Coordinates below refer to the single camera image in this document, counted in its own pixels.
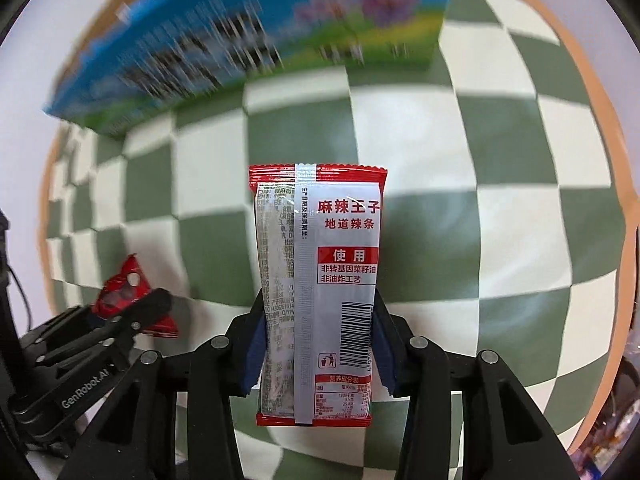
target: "blue gripper pad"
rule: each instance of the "blue gripper pad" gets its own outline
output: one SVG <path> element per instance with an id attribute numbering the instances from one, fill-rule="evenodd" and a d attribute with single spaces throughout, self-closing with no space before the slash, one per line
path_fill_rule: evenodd
<path id="1" fill-rule="evenodd" d="M 393 395 L 396 389 L 396 361 L 375 309 L 371 319 L 371 349 L 376 359 L 380 382 Z"/>
<path id="2" fill-rule="evenodd" d="M 264 355 L 267 351 L 267 323 L 264 317 L 264 312 L 260 316 L 254 336 L 249 344 L 249 349 L 246 353 L 246 359 L 244 361 L 244 377 L 242 378 L 242 392 L 248 395 L 251 392 L 252 386 L 258 383 L 258 377 L 260 376 L 260 370 L 262 369 L 262 363 L 264 362 Z"/>

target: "black cable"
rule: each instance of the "black cable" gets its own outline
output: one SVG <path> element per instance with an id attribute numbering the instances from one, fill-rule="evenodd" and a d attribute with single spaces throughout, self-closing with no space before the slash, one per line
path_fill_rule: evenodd
<path id="1" fill-rule="evenodd" d="M 31 306 L 29 305 L 29 300 L 27 300 L 27 295 L 24 293 L 24 289 L 20 284 L 20 280 L 18 279 L 18 276 L 15 275 L 15 272 L 11 268 L 11 266 L 7 266 L 7 267 L 11 275 L 14 277 L 15 284 L 18 286 L 18 290 L 20 291 L 20 295 L 22 296 L 22 301 L 24 302 L 24 309 L 27 311 L 27 332 L 30 332 L 31 329 L 33 328 L 33 313 L 31 312 Z"/>

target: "red and white snack package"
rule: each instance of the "red and white snack package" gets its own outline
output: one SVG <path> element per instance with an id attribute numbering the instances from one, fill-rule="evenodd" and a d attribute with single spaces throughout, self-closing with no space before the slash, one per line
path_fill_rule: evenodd
<path id="1" fill-rule="evenodd" d="M 134 301 L 151 292 L 135 254 L 130 254 L 122 264 L 120 272 L 111 276 L 98 294 L 92 312 L 103 319 L 116 316 Z M 169 316 L 159 319 L 154 325 L 145 328 L 143 334 L 155 337 L 178 337 L 178 327 Z"/>
<path id="2" fill-rule="evenodd" d="M 249 167 L 267 320 L 257 423 L 368 426 L 386 170 Z"/>

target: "wall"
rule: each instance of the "wall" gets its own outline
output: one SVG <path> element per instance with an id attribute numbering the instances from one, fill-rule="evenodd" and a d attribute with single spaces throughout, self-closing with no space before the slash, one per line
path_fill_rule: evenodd
<path id="1" fill-rule="evenodd" d="M 37 251 L 38 193 L 58 120 L 42 112 L 72 41 L 105 0 L 31 0 L 0 46 L 0 208 L 11 222 L 8 254 L 30 300 L 34 326 L 49 319 Z M 26 315 L 10 287 L 18 333 Z"/>
<path id="2" fill-rule="evenodd" d="M 640 192 L 640 54 L 606 0 L 541 0 L 574 35 L 598 74 L 626 138 Z"/>

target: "green and white checkered tablecloth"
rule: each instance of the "green and white checkered tablecloth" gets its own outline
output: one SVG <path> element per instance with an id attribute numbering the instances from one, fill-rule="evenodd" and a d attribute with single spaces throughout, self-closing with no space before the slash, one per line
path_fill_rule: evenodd
<path id="1" fill-rule="evenodd" d="M 624 220 L 580 75 L 535 10 L 451 0 L 428 72 L 263 79 L 124 141 L 70 126 L 50 188 L 56 306 L 91 302 L 135 252 L 177 297 L 182 337 L 157 349 L 223 333 L 259 287 L 247 165 L 276 162 L 387 168 L 378 286 L 389 309 L 447 351 L 495 349 L 568 446 L 607 360 Z M 393 478 L 408 402 L 376 381 L 367 429 L 258 428 L 257 392 L 234 399 L 247 478 Z"/>

